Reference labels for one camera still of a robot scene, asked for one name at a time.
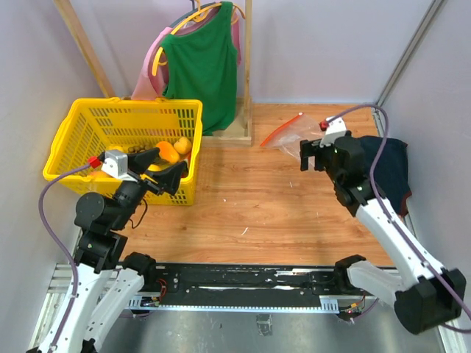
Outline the clear orange zip bag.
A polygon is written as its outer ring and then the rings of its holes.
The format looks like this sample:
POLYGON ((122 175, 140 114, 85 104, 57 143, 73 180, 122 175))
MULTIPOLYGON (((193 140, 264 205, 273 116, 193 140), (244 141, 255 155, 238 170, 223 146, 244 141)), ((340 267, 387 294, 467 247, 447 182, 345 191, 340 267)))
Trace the clear orange zip bag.
POLYGON ((300 141, 317 140, 322 138, 319 123, 306 115, 298 113, 289 121, 280 125, 261 143, 266 149, 278 149, 284 154, 300 161, 300 141))

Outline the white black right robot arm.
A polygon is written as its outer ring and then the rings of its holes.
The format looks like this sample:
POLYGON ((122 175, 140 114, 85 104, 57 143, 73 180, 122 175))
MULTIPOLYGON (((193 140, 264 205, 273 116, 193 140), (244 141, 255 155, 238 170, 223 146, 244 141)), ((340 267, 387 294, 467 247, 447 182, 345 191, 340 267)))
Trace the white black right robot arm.
POLYGON ((397 139, 350 135, 328 146, 320 140, 302 140, 300 168, 307 170, 309 158, 314 158, 315 170, 332 180, 339 203, 376 237, 399 272, 393 276, 365 257, 352 255, 335 264, 335 289, 343 294, 364 289, 390 305, 400 323, 418 335, 447 326, 470 308, 464 303, 465 276, 457 268, 445 268, 423 248, 369 174, 371 167, 384 164, 389 150, 402 145, 397 139))

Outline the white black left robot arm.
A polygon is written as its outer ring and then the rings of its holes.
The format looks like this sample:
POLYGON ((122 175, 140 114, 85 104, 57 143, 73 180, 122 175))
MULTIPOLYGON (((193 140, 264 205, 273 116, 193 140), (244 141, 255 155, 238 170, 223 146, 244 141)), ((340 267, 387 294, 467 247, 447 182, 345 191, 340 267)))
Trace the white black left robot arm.
POLYGON ((134 154, 116 149, 104 151, 48 182, 50 188, 89 168, 101 168, 120 182, 111 197, 89 192, 79 198, 74 223, 81 229, 82 237, 75 253, 67 250, 49 225, 43 207, 47 191, 41 191, 38 200, 41 221, 67 257, 72 276, 57 317, 39 346, 32 348, 33 352, 98 352, 129 300, 139 290, 148 291, 156 286, 156 261, 148 255, 134 252, 125 258, 121 270, 116 268, 127 242, 120 231, 146 193, 175 195, 187 168, 185 161, 179 161, 162 171, 150 171, 159 153, 159 148, 134 154))

